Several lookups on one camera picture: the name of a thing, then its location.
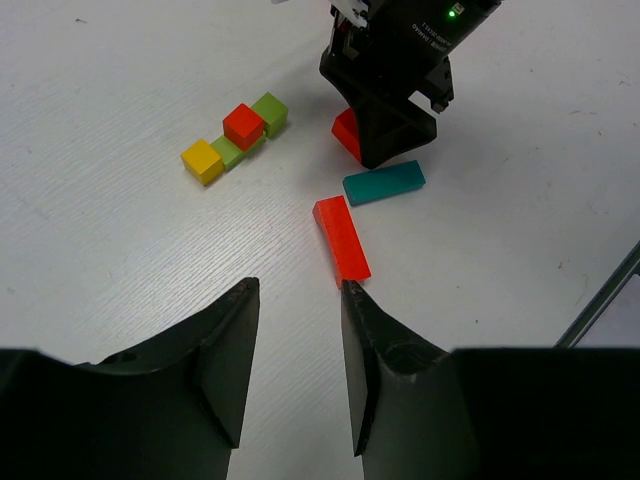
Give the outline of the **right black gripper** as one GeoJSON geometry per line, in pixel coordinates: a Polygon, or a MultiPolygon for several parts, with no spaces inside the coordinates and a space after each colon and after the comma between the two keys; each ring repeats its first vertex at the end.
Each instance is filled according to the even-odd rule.
{"type": "MultiPolygon", "coordinates": [[[[332,1],[332,38],[367,85],[429,99],[437,113],[453,100],[449,55],[484,23],[498,1],[332,1]]],[[[360,163],[375,169],[437,136],[436,119],[408,98],[361,98],[355,115],[360,163]]]]}

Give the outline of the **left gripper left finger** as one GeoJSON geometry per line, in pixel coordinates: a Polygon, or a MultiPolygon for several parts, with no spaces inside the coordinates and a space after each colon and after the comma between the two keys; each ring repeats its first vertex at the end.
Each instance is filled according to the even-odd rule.
{"type": "Polygon", "coordinates": [[[223,479],[240,443],[260,284],[100,363],[1,353],[5,479],[223,479]]]}

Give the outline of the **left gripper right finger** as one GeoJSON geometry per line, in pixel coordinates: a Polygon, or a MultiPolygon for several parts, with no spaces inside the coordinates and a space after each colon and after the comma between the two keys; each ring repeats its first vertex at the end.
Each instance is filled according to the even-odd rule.
{"type": "Polygon", "coordinates": [[[635,479],[639,353],[445,351],[354,281],[341,330],[355,455],[368,479],[635,479]]]}

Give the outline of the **short red wood block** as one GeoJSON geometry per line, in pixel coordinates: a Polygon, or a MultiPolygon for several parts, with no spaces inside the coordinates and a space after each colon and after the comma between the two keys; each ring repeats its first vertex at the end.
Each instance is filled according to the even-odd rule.
{"type": "Polygon", "coordinates": [[[351,108],[347,108],[335,118],[331,133],[358,162],[361,162],[358,127],[351,108]]]}

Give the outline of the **teal long wood block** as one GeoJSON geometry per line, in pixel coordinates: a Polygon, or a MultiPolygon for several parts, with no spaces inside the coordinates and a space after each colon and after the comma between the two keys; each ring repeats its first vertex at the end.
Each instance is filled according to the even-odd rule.
{"type": "Polygon", "coordinates": [[[426,179],[417,161],[349,175],[342,181],[351,206],[383,200],[418,190],[426,179]]]}

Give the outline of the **small green wood cube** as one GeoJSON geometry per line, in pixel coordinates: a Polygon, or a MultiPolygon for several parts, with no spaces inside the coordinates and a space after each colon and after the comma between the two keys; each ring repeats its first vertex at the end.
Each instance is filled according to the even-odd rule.
{"type": "Polygon", "coordinates": [[[270,92],[266,92],[251,109],[263,120],[268,139],[275,138],[288,121],[288,107],[270,92]]]}

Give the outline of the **small red wood cube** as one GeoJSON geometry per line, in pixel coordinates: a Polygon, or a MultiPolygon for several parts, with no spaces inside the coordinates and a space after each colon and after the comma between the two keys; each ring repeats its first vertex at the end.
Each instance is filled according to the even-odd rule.
{"type": "Polygon", "coordinates": [[[262,137],[264,120],[241,103],[223,119],[223,133],[239,149],[248,151],[262,137]]]}

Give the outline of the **long green wood block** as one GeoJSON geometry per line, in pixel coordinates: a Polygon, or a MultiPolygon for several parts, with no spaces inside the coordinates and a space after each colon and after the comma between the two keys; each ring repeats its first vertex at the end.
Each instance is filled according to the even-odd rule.
{"type": "Polygon", "coordinates": [[[210,146],[221,156],[224,165],[224,171],[228,172],[234,169],[246,157],[251,156],[266,141],[266,134],[263,133],[257,141],[246,151],[240,149],[229,138],[221,135],[210,143],[210,146]]]}

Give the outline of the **yellow wood cube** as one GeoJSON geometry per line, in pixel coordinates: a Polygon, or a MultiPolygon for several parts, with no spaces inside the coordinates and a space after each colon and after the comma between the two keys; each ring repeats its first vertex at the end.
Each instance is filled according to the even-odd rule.
{"type": "Polygon", "coordinates": [[[181,154],[184,168],[202,185],[208,186],[224,172],[221,155],[204,139],[199,139],[181,154]]]}

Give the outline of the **long red wood block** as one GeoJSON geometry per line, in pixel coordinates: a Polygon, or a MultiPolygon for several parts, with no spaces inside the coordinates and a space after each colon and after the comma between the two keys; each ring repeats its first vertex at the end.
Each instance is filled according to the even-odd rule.
{"type": "Polygon", "coordinates": [[[319,200],[312,210],[314,219],[326,239],[336,285],[345,280],[362,282],[371,271],[343,196],[319,200]]]}

